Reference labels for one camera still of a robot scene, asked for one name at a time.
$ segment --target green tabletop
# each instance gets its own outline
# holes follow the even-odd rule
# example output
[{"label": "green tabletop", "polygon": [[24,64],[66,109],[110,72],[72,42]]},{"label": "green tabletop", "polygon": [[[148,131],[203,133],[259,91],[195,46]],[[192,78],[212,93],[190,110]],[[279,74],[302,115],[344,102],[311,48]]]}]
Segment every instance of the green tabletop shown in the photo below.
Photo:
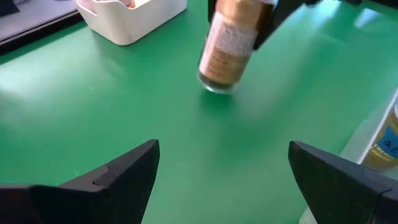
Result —
[{"label": "green tabletop", "polygon": [[2,57],[0,182],[58,185],[156,138],[143,223],[297,223],[289,141],[339,153],[390,96],[398,15],[368,2],[302,7],[220,96],[197,80],[206,12],[188,1],[128,47],[81,23]]}]

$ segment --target gold label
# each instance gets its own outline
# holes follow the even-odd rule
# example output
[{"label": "gold label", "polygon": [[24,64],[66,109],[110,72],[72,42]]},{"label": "gold label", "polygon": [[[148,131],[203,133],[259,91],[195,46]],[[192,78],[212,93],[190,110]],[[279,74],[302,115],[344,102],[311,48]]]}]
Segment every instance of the gold label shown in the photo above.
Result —
[{"label": "gold label", "polygon": [[250,58],[256,37],[257,30],[231,24],[216,11],[199,71],[218,83],[236,83]]},{"label": "gold label", "polygon": [[398,119],[397,106],[389,112],[363,164],[379,171],[398,165]]}]

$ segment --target green table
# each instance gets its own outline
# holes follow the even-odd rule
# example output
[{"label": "green table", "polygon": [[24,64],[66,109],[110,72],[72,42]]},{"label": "green table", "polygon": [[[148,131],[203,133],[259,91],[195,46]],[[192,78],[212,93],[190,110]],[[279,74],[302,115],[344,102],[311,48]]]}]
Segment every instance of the green table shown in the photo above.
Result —
[{"label": "green table", "polygon": [[128,47],[81,23],[8,54],[0,182],[58,185],[157,138],[143,223],[297,223],[289,141],[339,153],[398,83],[398,15],[363,7],[300,8],[231,97],[197,80],[205,1]]}]

